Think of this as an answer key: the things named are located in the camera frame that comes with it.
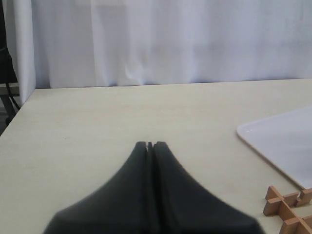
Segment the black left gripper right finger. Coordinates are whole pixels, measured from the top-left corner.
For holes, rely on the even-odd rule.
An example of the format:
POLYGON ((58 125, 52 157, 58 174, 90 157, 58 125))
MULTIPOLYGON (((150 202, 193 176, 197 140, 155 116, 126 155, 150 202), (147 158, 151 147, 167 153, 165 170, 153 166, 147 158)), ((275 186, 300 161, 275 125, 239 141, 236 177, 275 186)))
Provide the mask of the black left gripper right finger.
POLYGON ((165 142, 153 146, 161 233, 262 234, 257 220, 202 187, 165 142))

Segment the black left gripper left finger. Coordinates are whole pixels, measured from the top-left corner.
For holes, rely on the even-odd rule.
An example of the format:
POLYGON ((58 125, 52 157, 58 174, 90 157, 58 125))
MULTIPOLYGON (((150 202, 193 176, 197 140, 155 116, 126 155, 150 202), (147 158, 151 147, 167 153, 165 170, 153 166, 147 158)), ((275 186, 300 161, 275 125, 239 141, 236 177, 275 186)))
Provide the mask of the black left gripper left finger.
POLYGON ((46 234, 148 234, 146 144, 135 144, 130 156, 103 186, 57 212, 46 234))

